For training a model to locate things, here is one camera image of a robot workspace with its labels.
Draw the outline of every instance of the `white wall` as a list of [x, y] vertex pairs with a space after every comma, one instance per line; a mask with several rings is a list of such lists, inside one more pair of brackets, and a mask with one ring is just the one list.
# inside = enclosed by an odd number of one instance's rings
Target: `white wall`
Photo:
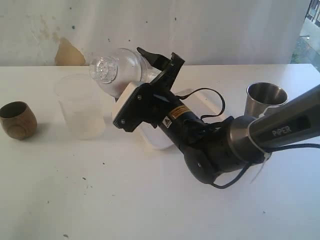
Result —
[[288, 63], [309, 1], [0, 1], [0, 66], [54, 65], [61, 37], [87, 62], [140, 46], [187, 64]]

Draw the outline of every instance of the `robotic arm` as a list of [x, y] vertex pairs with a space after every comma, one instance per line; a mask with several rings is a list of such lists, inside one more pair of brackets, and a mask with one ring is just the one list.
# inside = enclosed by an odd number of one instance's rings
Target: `robotic arm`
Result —
[[[230, 116], [222, 122], [205, 123], [171, 92], [185, 61], [175, 53], [168, 59], [137, 50], [162, 72], [150, 83], [127, 86], [112, 109], [113, 124], [126, 132], [133, 132], [142, 122], [161, 128], [183, 153], [191, 173], [204, 184], [227, 188], [250, 166], [268, 159], [276, 147], [320, 135], [320, 85], [269, 116]], [[239, 169], [242, 171], [228, 184], [214, 184], [219, 175]]]

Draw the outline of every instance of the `white plastic tray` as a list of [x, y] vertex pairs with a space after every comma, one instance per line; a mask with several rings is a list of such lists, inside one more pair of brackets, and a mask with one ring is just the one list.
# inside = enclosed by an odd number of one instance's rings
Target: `white plastic tray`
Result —
[[[177, 92], [176, 95], [183, 96], [191, 93], [193, 89], [186, 89]], [[199, 118], [201, 115], [214, 115], [221, 111], [221, 100], [216, 93], [209, 90], [197, 91], [187, 99], [183, 100], [183, 103], [193, 111]], [[217, 117], [205, 118], [206, 123], [221, 122], [228, 116], [224, 112]], [[173, 142], [164, 134], [159, 128], [153, 128], [149, 123], [143, 122], [138, 127], [140, 134], [143, 136], [147, 145], [156, 150], [163, 150], [173, 145]]]

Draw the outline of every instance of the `warning label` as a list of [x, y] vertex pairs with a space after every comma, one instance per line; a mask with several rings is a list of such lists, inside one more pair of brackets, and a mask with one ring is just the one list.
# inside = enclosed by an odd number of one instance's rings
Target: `warning label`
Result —
[[187, 112], [191, 112], [191, 110], [187, 106], [182, 105], [173, 109], [169, 114], [172, 116], [172, 118], [177, 119], [179, 116]]
[[172, 121], [170, 120], [169, 117], [165, 116], [162, 123], [168, 129], [170, 127], [170, 125], [172, 124]]

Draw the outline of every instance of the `yellow warning sticker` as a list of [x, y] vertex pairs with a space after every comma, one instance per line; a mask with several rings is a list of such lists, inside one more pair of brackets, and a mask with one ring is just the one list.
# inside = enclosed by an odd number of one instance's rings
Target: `yellow warning sticker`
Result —
[[169, 114], [172, 116], [173, 119], [177, 119], [182, 114], [187, 113], [187, 112], [191, 112], [191, 110], [187, 106], [182, 105], [182, 106], [178, 106], [175, 109], [173, 109], [171, 112], [169, 112]]

